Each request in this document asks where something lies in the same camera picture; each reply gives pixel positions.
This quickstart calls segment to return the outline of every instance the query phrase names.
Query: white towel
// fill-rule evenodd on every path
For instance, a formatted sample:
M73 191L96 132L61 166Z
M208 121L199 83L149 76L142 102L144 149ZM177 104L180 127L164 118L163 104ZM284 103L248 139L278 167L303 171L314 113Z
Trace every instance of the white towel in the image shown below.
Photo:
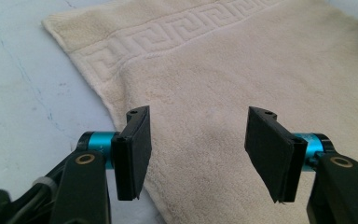
M358 21L322 0L115 1L44 25L118 130L150 105L145 187L167 223L308 223L314 174L272 202L243 147L250 105L358 160Z

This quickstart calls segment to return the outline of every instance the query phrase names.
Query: towel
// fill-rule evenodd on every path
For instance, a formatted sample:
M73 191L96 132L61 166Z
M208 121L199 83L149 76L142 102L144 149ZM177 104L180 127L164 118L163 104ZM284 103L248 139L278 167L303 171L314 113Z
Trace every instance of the towel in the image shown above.
M248 107L358 161L358 21L322 0L129 0L46 29L121 130L150 105L145 180L167 223L309 223L314 173L273 203L244 149Z

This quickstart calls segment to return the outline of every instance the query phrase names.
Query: table surface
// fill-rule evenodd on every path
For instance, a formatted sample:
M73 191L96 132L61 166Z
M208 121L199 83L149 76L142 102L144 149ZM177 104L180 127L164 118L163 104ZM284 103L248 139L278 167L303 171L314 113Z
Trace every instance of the table surface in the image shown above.
M82 133L114 131L101 99L41 23L106 1L0 1L0 189L12 200L74 150ZM358 0L328 2L358 18ZM107 175L115 223L163 223L145 190L139 201L119 202L114 173Z

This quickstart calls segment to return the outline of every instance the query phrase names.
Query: black rubber pad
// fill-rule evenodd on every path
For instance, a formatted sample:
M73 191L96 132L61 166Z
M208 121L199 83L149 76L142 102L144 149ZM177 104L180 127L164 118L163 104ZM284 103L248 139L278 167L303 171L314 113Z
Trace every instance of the black rubber pad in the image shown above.
M272 200L293 202L308 143L284 129L277 117L249 107L245 149Z
M152 151L149 106L127 113L127 126L112 139L117 197L121 201L139 198Z

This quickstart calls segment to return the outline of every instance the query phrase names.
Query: cable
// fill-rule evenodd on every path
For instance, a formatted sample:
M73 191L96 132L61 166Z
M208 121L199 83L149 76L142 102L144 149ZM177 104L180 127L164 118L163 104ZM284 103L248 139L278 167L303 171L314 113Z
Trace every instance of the cable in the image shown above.
M45 186L48 186L51 192L51 199L53 200L55 198L55 195L57 193L57 189L58 186L55 183L55 181L47 176L40 176L39 178L36 179L36 181L34 181L33 185L37 185L37 184L43 184Z
M28 216L43 205L47 199L50 199L50 189L48 186L42 185L36 195L24 205L7 224L24 223Z
M20 209L23 208L28 202L30 202L33 197L39 192L42 188L42 184L33 185L27 192L25 192L18 200L12 203L12 210L14 213L17 213Z

